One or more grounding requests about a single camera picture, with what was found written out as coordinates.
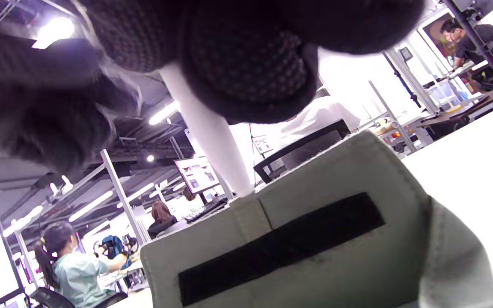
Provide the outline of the person's right hand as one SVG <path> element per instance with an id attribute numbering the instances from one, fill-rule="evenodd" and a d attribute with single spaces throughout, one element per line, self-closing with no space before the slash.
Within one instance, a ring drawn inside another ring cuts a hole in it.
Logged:
<path id="1" fill-rule="evenodd" d="M 229 124 L 274 124 L 313 99 L 318 48 L 375 54 L 404 39 L 423 0 L 70 0 L 86 38 L 45 49 L 0 31 L 0 155 L 66 174 L 140 110 L 119 69 L 177 61 L 194 95 Z"/>

